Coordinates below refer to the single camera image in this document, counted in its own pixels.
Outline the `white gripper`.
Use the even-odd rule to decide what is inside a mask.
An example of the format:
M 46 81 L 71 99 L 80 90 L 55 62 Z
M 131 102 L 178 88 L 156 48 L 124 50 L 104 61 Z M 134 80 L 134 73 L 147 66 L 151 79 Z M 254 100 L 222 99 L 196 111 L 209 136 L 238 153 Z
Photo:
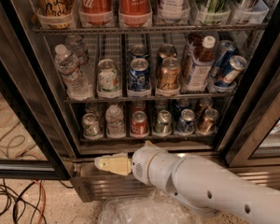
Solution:
M 169 152 L 148 140 L 134 152 L 132 167 L 127 153 L 104 155 L 94 159 L 94 165 L 99 170 L 116 175 L 133 172 L 133 176 L 146 185 L 159 185 L 165 179 L 171 164 Z

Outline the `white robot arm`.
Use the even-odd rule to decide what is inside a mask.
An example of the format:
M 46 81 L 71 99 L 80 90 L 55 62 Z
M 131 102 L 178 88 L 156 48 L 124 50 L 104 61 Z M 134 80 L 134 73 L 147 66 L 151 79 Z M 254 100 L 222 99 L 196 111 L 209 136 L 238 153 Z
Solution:
M 95 166 L 161 189 L 203 217 L 227 212 L 252 224 L 280 224 L 280 191 L 246 181 L 207 158 L 178 157 L 151 142 L 126 153 L 105 155 Z

